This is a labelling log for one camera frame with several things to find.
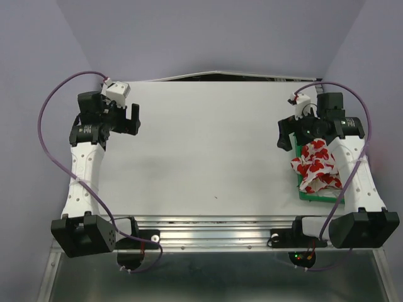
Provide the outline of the red poppy print skirt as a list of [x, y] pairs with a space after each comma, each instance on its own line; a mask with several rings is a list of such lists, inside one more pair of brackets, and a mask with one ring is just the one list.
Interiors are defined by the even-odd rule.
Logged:
[[321, 138], [304, 145], [301, 154], [291, 160], [292, 169], [302, 177], [299, 191], [307, 194], [323, 189], [342, 189], [336, 161]]

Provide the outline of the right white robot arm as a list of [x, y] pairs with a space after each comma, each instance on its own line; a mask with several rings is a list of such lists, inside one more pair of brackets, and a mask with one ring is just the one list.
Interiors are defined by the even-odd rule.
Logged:
[[290, 135], [297, 145], [327, 147], [328, 158], [339, 175], [344, 214], [327, 218], [300, 216], [290, 229], [291, 241], [305, 245], [312, 237], [327, 241], [337, 249], [380, 248], [399, 226], [396, 212], [387, 210], [377, 192], [366, 156], [370, 134], [359, 118], [346, 116], [343, 94], [319, 94], [316, 107], [306, 94], [292, 94], [288, 102], [294, 115], [280, 120], [277, 146], [291, 151]]

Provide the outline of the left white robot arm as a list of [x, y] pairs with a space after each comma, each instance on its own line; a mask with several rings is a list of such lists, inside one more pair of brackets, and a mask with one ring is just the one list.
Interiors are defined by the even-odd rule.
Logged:
[[139, 106], [132, 105], [127, 117], [128, 91], [84, 92], [78, 95], [79, 114], [69, 135], [73, 177], [60, 219], [51, 223], [51, 233], [65, 254], [82, 257], [113, 251], [115, 227], [102, 218], [96, 195], [99, 174], [111, 133], [136, 135], [140, 128]]

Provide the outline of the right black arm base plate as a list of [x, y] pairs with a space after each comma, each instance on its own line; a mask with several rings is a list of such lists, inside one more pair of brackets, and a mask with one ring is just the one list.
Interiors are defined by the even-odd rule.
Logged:
[[292, 228], [272, 228], [267, 246], [274, 249], [325, 248], [327, 242], [320, 241], [316, 237], [306, 236], [301, 231]]

